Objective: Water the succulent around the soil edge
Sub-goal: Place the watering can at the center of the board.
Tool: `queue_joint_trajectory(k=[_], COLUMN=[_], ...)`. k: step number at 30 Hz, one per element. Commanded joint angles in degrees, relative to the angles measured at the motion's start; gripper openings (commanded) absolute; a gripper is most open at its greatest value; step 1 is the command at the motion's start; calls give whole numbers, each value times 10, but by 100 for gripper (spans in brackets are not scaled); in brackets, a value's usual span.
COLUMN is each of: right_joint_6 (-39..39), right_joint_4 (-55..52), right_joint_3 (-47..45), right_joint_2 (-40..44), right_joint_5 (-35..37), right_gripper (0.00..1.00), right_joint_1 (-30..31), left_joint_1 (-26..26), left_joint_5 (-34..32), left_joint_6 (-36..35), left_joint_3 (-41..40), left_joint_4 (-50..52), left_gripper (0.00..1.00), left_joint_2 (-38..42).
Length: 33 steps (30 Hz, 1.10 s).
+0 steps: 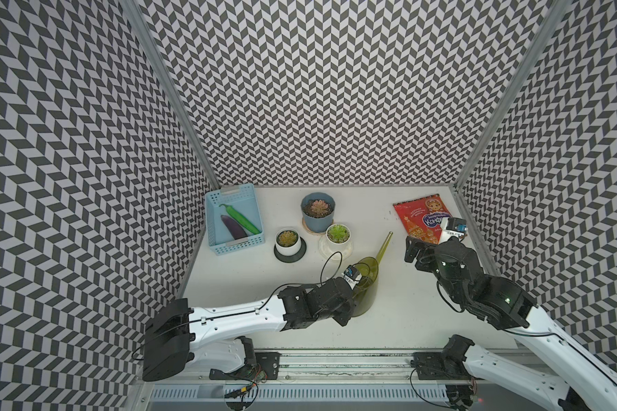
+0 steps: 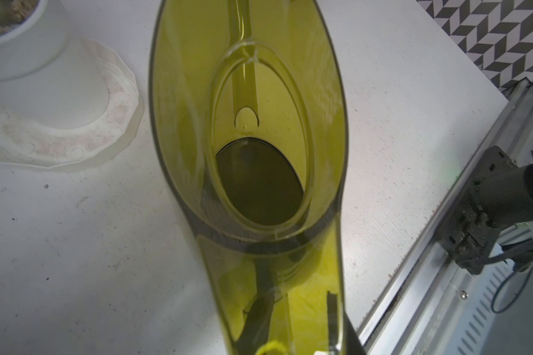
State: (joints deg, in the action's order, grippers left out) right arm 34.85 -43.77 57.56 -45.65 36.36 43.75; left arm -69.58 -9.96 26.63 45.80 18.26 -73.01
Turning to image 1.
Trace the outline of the green transparent watering can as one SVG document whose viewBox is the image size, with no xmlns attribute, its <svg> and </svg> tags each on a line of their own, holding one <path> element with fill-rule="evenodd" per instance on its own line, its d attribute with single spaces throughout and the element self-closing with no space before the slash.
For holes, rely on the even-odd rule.
<svg viewBox="0 0 617 411">
<path fill-rule="evenodd" d="M 374 303 L 378 289 L 380 264 L 382 263 L 382 259 L 393 234 L 392 231 L 389 231 L 375 257 L 365 257 L 353 265 L 360 274 L 353 289 L 353 301 L 355 306 L 352 315 L 353 318 L 360 317 L 367 313 Z"/>
</svg>

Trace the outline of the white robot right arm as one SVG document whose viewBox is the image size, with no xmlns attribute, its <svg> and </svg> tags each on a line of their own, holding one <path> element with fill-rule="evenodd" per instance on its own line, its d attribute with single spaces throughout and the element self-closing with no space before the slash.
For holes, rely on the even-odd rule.
<svg viewBox="0 0 617 411">
<path fill-rule="evenodd" d="M 567 334 L 516 282 L 485 273 L 476 252 L 458 238 L 432 244 L 409 236 L 404 260 L 435 275 L 437 290 L 449 296 L 450 308 L 509 335 L 552 371 L 537 372 L 454 334 L 436 363 L 441 373 L 487 380 L 548 410 L 617 410 L 617 373 Z"/>
</svg>

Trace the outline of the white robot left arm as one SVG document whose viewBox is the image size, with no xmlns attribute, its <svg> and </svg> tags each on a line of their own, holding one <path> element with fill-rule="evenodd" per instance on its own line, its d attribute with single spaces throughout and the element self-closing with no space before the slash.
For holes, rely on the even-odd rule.
<svg viewBox="0 0 617 411">
<path fill-rule="evenodd" d="M 317 321 L 345 326 L 355 311 L 363 274 L 353 265 L 318 284 L 285 284 L 265 301 L 222 308 L 192 308 L 177 299 L 145 326 L 142 378 L 155 382 L 197 364 L 236 373 L 255 359 L 247 335 L 302 330 Z"/>
</svg>

